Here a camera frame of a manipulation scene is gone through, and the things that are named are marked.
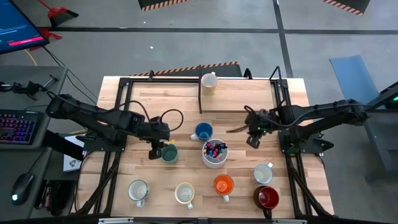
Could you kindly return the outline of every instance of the hazard tape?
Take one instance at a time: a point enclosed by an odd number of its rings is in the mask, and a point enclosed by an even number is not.
[[[153,10],[153,9],[158,9],[160,7],[171,6],[173,4],[178,4],[178,3],[182,3],[182,2],[186,2],[186,1],[189,1],[189,0],[169,0],[169,1],[156,3],[156,4],[153,4],[153,5],[150,5],[150,6],[143,7],[141,10],[142,11],[149,11],[149,10]]]
[[[238,62],[226,62],[226,63],[211,64],[211,65],[202,65],[201,67],[202,68],[214,68],[214,67],[220,67],[220,66],[225,66],[225,65],[237,65],[237,64],[238,64]],[[195,70],[195,69],[199,69],[199,66],[157,71],[157,72],[154,72],[154,74],[157,76],[163,76],[163,75],[168,75],[170,73],[186,72],[186,71]],[[130,76],[149,76],[149,72],[134,74],[134,75],[130,75]]]
[[[338,1],[334,1],[334,0],[322,0],[322,1],[325,2],[325,3],[331,4],[332,6],[336,6],[336,7],[340,8],[340,9],[344,9],[344,10],[346,10],[346,11],[348,11],[350,13],[356,14],[358,16],[363,16],[363,13],[361,11],[356,10],[356,9],[354,9],[352,7],[346,6],[346,5],[344,5],[344,4],[342,4],[342,3],[338,2]]]

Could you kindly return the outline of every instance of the orange mug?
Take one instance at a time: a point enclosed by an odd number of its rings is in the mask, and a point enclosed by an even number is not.
[[[221,174],[214,180],[214,189],[216,192],[224,197],[226,203],[229,202],[228,195],[234,189],[234,181],[226,174]]]

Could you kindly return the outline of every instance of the blue mug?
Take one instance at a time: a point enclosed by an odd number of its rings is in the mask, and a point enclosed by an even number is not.
[[[201,140],[207,141],[211,139],[211,135],[213,134],[213,128],[208,123],[200,123],[195,128],[195,134],[190,136],[191,140]]]

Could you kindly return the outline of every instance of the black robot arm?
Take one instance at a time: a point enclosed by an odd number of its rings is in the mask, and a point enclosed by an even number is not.
[[[105,110],[74,99],[70,95],[52,95],[46,113],[55,119],[70,119],[96,133],[111,144],[119,144],[123,135],[131,135],[151,143],[149,159],[161,157],[163,141],[170,139],[170,129],[160,117],[145,122],[145,116],[132,111]]]
[[[341,100],[324,105],[301,107],[297,105],[280,106],[270,111],[254,111],[248,106],[245,120],[249,128],[247,143],[258,148],[260,138],[266,133],[278,130],[289,130],[289,142],[296,144],[310,136],[340,124],[360,126],[368,118],[367,105],[354,100]],[[320,119],[306,126],[299,126],[302,121]]]

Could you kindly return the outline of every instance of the yellow and black stripe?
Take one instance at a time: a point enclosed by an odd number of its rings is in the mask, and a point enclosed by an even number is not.
[[[150,6],[142,7],[141,10],[142,11],[149,11],[149,10],[158,9],[158,8],[165,7],[165,6],[171,6],[171,5],[174,5],[174,4],[183,3],[183,2],[186,2],[186,1],[189,1],[189,0],[169,0],[169,1],[165,1],[165,2],[152,4]]]
[[[216,64],[211,64],[211,65],[202,65],[202,68],[214,68],[214,67],[220,67],[220,66],[225,66],[225,65],[237,65],[237,64],[238,64],[238,62],[216,63]],[[192,66],[192,67],[186,67],[186,68],[157,71],[157,72],[154,72],[154,74],[155,74],[155,76],[164,76],[164,75],[170,75],[172,73],[186,72],[186,71],[191,71],[191,70],[196,70],[196,69],[199,69],[198,65]],[[149,72],[134,74],[134,75],[130,75],[130,76],[149,76]]]
[[[344,4],[344,1],[342,1],[342,0],[322,0],[322,1],[325,3],[331,4],[332,6],[336,6],[340,9],[346,10],[346,11],[353,13],[357,16],[363,16],[363,13],[364,13],[364,10],[356,9],[355,6],[348,6],[347,5],[348,2],[346,2]],[[363,7],[366,8],[369,4],[369,1],[363,1],[361,3],[359,3],[359,2],[361,2],[361,1],[356,2],[356,4],[365,4],[366,3],[366,5],[363,5],[362,8]]]

